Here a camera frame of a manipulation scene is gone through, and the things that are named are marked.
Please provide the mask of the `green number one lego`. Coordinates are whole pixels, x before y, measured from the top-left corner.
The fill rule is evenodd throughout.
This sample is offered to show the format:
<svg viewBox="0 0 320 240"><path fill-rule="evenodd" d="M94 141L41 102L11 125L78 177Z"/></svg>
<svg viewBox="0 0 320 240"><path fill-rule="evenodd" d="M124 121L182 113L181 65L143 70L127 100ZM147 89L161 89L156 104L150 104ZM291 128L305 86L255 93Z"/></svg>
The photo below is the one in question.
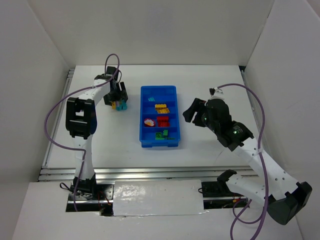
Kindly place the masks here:
<svg viewBox="0 0 320 240"><path fill-rule="evenodd" d="M165 130L162 132L162 136L163 136L164 138L167 138L168 135L169 135L169 132L168 132L167 129L165 129Z"/></svg>

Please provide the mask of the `red flower lego brick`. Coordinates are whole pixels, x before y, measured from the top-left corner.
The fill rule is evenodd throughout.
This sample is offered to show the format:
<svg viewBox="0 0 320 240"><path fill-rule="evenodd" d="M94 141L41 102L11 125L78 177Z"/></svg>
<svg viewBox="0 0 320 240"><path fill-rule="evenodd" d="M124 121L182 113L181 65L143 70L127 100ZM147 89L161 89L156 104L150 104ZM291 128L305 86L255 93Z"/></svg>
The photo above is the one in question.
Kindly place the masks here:
<svg viewBox="0 0 320 240"><path fill-rule="evenodd" d="M145 118L143 121L143 124L145 127L155 127L156 126L155 120L151 119L151 118Z"/></svg>

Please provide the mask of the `long teal lego brick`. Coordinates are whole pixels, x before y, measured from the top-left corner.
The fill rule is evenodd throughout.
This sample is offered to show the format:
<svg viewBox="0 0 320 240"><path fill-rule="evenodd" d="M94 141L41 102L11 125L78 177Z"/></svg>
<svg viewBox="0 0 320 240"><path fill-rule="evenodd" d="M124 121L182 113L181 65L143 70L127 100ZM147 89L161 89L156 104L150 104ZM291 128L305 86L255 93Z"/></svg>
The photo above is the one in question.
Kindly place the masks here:
<svg viewBox="0 0 320 240"><path fill-rule="evenodd" d="M123 111L127 110L128 106L127 106L127 103L124 100L121 101L121 105L122 105L122 110Z"/></svg>

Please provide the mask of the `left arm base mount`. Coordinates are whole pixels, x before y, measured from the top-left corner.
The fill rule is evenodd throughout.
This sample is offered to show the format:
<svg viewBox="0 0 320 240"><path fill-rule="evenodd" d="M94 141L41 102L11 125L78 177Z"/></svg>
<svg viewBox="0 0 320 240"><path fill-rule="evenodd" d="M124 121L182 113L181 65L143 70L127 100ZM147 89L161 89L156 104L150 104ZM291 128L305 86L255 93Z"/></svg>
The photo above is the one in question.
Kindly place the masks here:
<svg viewBox="0 0 320 240"><path fill-rule="evenodd" d="M99 184L95 195L79 191L75 196L77 211L97 212L104 217L113 216L114 187L114 184Z"/></svg>

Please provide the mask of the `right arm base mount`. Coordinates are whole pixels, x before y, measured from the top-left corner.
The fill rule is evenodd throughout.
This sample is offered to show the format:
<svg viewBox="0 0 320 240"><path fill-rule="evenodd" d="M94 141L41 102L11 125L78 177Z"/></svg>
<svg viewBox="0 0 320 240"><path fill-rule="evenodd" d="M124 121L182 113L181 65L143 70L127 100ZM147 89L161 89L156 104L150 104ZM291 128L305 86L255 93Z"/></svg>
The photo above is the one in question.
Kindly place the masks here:
<svg viewBox="0 0 320 240"><path fill-rule="evenodd" d="M237 208L242 208L249 201L243 195L229 191L226 186L217 181L203 181L198 192L203 197L205 210L232 209L236 203L238 203Z"/></svg>

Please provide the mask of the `teal printed lego block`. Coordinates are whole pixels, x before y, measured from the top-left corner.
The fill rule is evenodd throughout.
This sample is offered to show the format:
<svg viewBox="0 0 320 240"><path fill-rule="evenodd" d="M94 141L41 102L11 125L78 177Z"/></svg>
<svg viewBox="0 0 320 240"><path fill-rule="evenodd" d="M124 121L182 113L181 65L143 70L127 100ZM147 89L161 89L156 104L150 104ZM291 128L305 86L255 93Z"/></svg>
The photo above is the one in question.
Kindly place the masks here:
<svg viewBox="0 0 320 240"><path fill-rule="evenodd" d="M116 101L116 110L117 111L123 111L122 110L122 100Z"/></svg>

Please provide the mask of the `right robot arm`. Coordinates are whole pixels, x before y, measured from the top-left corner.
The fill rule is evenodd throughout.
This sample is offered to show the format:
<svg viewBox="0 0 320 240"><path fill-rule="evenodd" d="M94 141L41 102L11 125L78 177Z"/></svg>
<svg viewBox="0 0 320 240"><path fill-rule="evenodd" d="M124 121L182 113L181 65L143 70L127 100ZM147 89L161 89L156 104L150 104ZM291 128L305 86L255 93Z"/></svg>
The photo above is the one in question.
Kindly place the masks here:
<svg viewBox="0 0 320 240"><path fill-rule="evenodd" d="M195 98L182 115L186 122L210 129L225 148L245 160L259 177L268 180L268 183L257 184L234 170L227 170L217 180L230 192L266 206L269 216L281 225L286 225L305 207L313 190L311 185L298 182L265 150L259 149L253 133L232 119L224 100Z"/></svg>

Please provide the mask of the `small green lego brick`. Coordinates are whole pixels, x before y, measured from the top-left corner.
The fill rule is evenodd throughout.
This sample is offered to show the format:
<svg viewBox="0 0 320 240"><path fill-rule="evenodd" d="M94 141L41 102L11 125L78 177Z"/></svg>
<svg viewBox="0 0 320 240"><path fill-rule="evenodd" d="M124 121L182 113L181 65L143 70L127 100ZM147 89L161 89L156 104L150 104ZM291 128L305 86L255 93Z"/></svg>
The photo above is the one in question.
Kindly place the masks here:
<svg viewBox="0 0 320 240"><path fill-rule="evenodd" d="M156 132L156 133L155 133L155 139L156 139L156 140L161 140L161 139L163 139L162 133L161 133L161 132Z"/></svg>

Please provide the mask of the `red sloped lego piece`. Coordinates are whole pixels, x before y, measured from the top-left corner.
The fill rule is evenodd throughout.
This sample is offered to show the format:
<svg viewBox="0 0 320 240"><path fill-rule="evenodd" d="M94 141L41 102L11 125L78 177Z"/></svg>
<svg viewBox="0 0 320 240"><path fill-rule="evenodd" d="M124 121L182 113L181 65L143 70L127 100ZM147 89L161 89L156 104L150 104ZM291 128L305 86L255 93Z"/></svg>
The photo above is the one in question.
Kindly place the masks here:
<svg viewBox="0 0 320 240"><path fill-rule="evenodd" d="M160 128L168 128L170 127L170 123L168 121L159 121L157 126Z"/></svg>

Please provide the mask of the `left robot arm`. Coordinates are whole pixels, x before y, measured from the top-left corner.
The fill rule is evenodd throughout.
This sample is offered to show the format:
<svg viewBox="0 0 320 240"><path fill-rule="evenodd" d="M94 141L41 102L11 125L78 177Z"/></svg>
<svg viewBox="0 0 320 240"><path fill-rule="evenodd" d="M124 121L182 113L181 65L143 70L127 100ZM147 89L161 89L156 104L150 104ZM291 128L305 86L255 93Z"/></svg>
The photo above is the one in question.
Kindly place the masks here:
<svg viewBox="0 0 320 240"><path fill-rule="evenodd" d="M107 66L105 73L94 78L93 86L78 97L66 101L65 126L75 148L75 174L73 187L77 193L97 195L96 173L92 161L92 140L98 127L97 104L103 100L113 110L127 109L128 94L120 81L120 71Z"/></svg>

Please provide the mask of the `yellow striped lego brick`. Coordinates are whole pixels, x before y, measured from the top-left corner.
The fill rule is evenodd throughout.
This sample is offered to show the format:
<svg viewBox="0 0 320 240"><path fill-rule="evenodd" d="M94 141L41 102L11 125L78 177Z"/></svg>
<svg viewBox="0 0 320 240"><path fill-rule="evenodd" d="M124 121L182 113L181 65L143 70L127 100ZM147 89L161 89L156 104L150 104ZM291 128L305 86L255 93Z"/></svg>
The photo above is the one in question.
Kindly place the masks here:
<svg viewBox="0 0 320 240"><path fill-rule="evenodd" d="M169 114L170 110L168 108L162 108L162 109L157 110L157 113L158 114Z"/></svg>

